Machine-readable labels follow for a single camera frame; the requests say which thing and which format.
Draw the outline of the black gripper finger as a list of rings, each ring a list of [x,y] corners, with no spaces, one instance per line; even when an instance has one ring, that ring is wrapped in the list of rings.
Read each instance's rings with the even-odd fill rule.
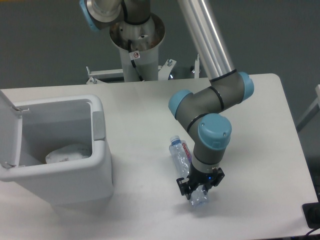
[[[192,182],[188,177],[177,178],[176,182],[178,184],[181,195],[190,200],[192,193],[198,188],[198,185]]]
[[[221,167],[214,167],[212,172],[205,176],[205,182],[202,189],[207,193],[212,187],[217,187],[222,179],[225,177]]]

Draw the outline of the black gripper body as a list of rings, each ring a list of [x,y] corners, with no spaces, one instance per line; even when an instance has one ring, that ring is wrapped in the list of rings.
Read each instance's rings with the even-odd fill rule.
[[[189,175],[188,178],[193,182],[197,184],[197,187],[203,186],[205,183],[205,177],[207,174],[210,174],[212,172],[212,169],[209,171],[209,173],[201,172],[197,170],[193,164],[190,165],[189,169]]]

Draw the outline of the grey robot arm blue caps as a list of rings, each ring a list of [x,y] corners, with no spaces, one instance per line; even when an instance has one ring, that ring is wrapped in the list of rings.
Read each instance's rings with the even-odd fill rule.
[[[92,30],[109,28],[126,82],[160,78],[158,46],[165,27],[151,12],[150,1],[82,0],[79,4]],[[232,126],[221,113],[251,97],[254,83],[247,73],[234,67],[209,2],[180,0],[178,5],[210,82],[197,93],[180,90],[168,103],[174,118],[194,141],[189,173],[177,179],[181,194],[190,199],[199,187],[207,192],[223,179],[219,163],[230,142]]]

